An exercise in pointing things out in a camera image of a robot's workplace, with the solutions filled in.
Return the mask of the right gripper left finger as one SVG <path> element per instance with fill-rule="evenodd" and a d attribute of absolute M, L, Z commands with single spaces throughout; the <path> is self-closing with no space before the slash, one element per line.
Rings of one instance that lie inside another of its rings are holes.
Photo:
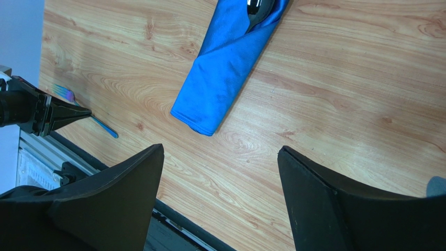
<path fill-rule="evenodd" d="M 1 250 L 143 250 L 164 162 L 162 144 L 54 190 L 1 195 Z"/>

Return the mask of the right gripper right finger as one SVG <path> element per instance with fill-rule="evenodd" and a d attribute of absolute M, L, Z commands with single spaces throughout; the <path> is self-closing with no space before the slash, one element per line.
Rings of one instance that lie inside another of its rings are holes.
<path fill-rule="evenodd" d="M 445 250 L 445 196 L 358 182 L 289 146 L 277 157 L 297 250 Z"/>

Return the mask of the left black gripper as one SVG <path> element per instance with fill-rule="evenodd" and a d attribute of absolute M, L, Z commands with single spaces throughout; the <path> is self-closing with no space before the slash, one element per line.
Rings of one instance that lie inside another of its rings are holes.
<path fill-rule="evenodd" d="M 47 136 L 92 111 L 51 96 L 20 76 L 1 80 L 1 127 L 18 125 L 36 136 Z"/>

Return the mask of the blue cloth napkin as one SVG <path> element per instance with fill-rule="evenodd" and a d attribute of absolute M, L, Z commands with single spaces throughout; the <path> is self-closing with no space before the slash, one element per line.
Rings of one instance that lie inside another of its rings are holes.
<path fill-rule="evenodd" d="M 171 115 L 197 133 L 220 127 L 287 8 L 272 12 L 248 30 L 247 1 L 218 1 L 201 49 L 173 104 Z"/>

